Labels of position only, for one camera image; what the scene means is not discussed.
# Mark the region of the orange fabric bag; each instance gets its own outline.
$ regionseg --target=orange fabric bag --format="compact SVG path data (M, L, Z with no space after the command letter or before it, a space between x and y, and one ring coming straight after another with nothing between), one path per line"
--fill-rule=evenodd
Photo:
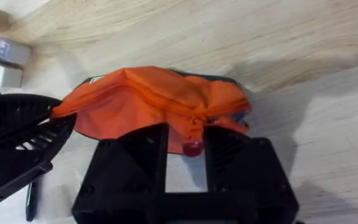
M206 125L247 131L226 115L249 110L247 98L233 83L136 67L82 84L53 109L52 118L77 113L75 130L95 139L118 138L166 122L168 151L182 154L184 143L202 142Z

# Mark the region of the wood grain surface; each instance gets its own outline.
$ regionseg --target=wood grain surface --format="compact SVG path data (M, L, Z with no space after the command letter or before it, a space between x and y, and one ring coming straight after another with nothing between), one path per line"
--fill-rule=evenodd
M33 47L23 88L1 91L62 98L87 77L140 65L235 78L254 105L250 135L273 141L300 218L358 223L358 0L0 0L0 9L14 21L3 35ZM36 223L74 223L95 145L69 139ZM200 159L170 156L167 187L205 189ZM0 223L25 223L24 196L0 204Z

